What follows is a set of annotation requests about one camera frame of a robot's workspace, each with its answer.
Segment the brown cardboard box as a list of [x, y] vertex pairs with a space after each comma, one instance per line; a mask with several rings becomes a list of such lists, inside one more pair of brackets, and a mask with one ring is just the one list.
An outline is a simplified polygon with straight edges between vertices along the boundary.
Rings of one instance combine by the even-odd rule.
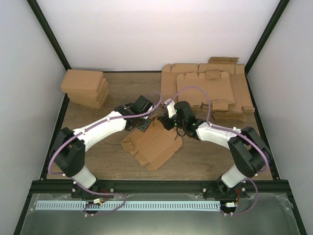
[[157, 115], [151, 116], [151, 120], [145, 132], [133, 130], [121, 141], [121, 146], [134, 155], [140, 165], [155, 171], [180, 149], [182, 138], [175, 130], [166, 130]]

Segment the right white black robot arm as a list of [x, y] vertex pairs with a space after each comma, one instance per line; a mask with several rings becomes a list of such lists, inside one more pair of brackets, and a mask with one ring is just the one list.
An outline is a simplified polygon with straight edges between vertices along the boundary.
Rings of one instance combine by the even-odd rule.
[[216, 182], [220, 196], [229, 197], [238, 183], [269, 167], [272, 152], [254, 128], [226, 128], [198, 119], [186, 101], [175, 103], [168, 99], [163, 108], [167, 112], [158, 120], [166, 130], [181, 129], [190, 138], [212, 142], [230, 150], [234, 165]]

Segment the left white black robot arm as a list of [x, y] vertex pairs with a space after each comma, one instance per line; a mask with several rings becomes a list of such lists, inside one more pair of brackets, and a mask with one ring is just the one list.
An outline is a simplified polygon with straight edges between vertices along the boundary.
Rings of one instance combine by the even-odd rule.
[[63, 128], [57, 135], [50, 152], [48, 172], [52, 174], [51, 166], [55, 163], [61, 174], [71, 178], [83, 189], [90, 198], [96, 197], [100, 186], [95, 175], [85, 165], [85, 154], [104, 138], [124, 130], [138, 128], [145, 131], [151, 123], [148, 116], [155, 105], [140, 96], [134, 103], [116, 107], [104, 118], [82, 128], [70, 130]]

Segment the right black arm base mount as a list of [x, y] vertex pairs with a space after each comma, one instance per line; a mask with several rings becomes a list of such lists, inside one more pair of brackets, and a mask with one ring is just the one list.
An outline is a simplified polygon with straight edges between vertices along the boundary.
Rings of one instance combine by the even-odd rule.
[[240, 198], [247, 197], [245, 191], [242, 191], [243, 184], [239, 183], [232, 188], [228, 188], [222, 181], [204, 181], [201, 183], [203, 198], [215, 199], [234, 199], [239, 196]]

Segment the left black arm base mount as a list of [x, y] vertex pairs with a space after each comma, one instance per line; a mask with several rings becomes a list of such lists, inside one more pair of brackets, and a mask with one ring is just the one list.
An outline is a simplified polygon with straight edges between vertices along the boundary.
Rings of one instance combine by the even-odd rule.
[[119, 193], [115, 189], [115, 181], [97, 180], [90, 188], [84, 189], [79, 183], [72, 183], [72, 198], [96, 199], [96, 198], [124, 198], [125, 194]]

